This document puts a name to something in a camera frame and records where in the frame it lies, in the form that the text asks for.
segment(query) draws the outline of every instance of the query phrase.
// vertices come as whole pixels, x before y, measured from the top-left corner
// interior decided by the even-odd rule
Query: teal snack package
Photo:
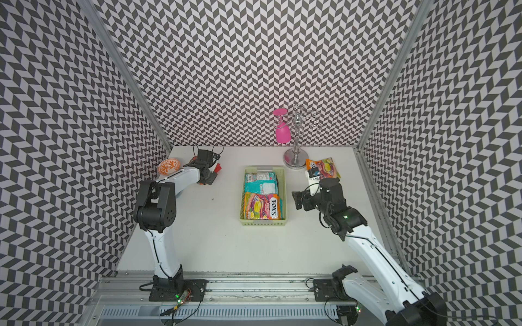
[[[276,174],[274,172],[246,173],[245,192],[260,195],[279,194]]]

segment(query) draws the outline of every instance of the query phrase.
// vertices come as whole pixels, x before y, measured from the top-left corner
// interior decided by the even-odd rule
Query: black and white zigzag wallpaper
[[[303,103],[355,145],[419,0],[93,0],[174,145],[274,145]]]
[[[521,13],[435,2],[364,148],[413,273],[499,325],[522,325]]]
[[[73,0],[2,0],[0,43],[0,324],[74,323],[165,149]]]

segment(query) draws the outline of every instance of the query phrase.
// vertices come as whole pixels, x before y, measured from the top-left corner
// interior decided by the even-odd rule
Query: mounting plate
[[[315,301],[325,302],[328,301],[357,301],[353,298],[339,299],[334,292],[334,287],[330,280],[314,280],[314,296]]]
[[[183,283],[184,288],[191,289],[191,301],[199,302],[203,299],[205,295],[205,289],[207,287],[207,280],[185,280]],[[176,297],[177,293],[165,291],[161,288],[153,287],[150,291],[149,301],[151,302],[169,302],[169,301],[177,301],[178,297]]]

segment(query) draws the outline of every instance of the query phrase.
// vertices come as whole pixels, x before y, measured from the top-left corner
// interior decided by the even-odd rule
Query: orange patterned bowl
[[[171,175],[181,167],[181,162],[178,159],[166,159],[158,166],[158,172],[161,175]]]

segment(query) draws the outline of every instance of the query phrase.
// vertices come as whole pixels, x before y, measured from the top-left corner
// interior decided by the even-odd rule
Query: cable
[[[324,228],[329,228],[329,226],[326,226],[323,224],[323,219],[321,219],[321,211],[319,211],[319,223],[321,223],[321,226],[324,227]]]
[[[199,287],[197,286],[196,283],[192,282],[192,281],[189,281],[189,280],[186,280],[187,282],[191,282],[192,284],[196,285],[196,289],[199,290]],[[193,313],[191,313],[187,318],[181,320],[179,323],[176,323],[176,325],[178,324],[181,324],[182,322],[184,322],[185,320],[187,320],[188,318],[192,317],[198,310],[199,310],[199,307],[201,306],[201,302],[203,302],[203,295],[201,295],[201,300],[199,301],[199,304],[197,305],[197,308],[196,310],[194,310]]]
[[[326,304],[328,303],[328,301],[330,301],[330,300],[332,300],[332,299],[335,299],[335,298],[328,298],[328,299],[326,299],[326,301],[325,301],[325,305],[324,305],[323,309],[324,309],[324,311],[325,311],[325,315],[326,315],[326,317],[328,317],[328,319],[331,320],[331,321],[333,321],[334,323],[338,324],[338,322],[335,321],[335,319],[332,319],[332,318],[330,317],[330,315],[326,312]]]
[[[221,144],[218,144],[221,146],[221,152],[218,154],[218,156],[220,156],[221,154],[223,154],[223,151],[225,150],[225,146],[221,145]],[[212,150],[211,152],[214,153],[214,147],[216,147],[216,145],[212,146]],[[214,162],[212,163],[212,165],[210,167],[213,167],[214,164],[217,162],[218,160],[215,159]]]
[[[221,146],[221,152],[218,154],[218,155],[221,155],[221,154],[223,154],[223,151],[225,150],[225,146],[223,146],[221,144],[218,144],[218,146]],[[212,146],[212,150],[211,150],[212,153],[214,153],[214,147],[216,147],[216,145]]]
[[[306,287],[309,288],[309,289],[313,289],[314,288],[313,286],[312,287],[308,286],[308,281],[309,280],[314,280],[315,281],[315,278],[313,278],[313,277],[307,278],[306,280],[304,280],[304,285],[306,285]]]
[[[139,290],[140,291],[148,291],[148,292],[150,292],[150,291],[152,291],[151,288],[143,288],[143,287],[144,286],[148,286],[148,285],[152,285],[152,284],[154,284],[154,282],[149,282],[147,284],[142,284],[142,285],[139,286]]]
[[[305,192],[308,188],[310,188],[310,187],[312,187],[312,186],[315,186],[315,185],[318,185],[318,184],[319,184],[319,182],[318,182],[318,183],[314,183],[314,184],[309,185],[308,187],[304,188],[303,192]]]
[[[161,267],[160,259],[158,258],[158,252],[156,251],[156,242],[154,241],[154,234],[152,234],[151,230],[148,230],[150,232],[150,235],[152,236],[152,245],[154,246],[154,253],[156,254],[156,260],[158,261],[158,266],[160,267],[163,274],[165,274],[166,277],[170,277],[165,271],[163,270],[163,267]]]

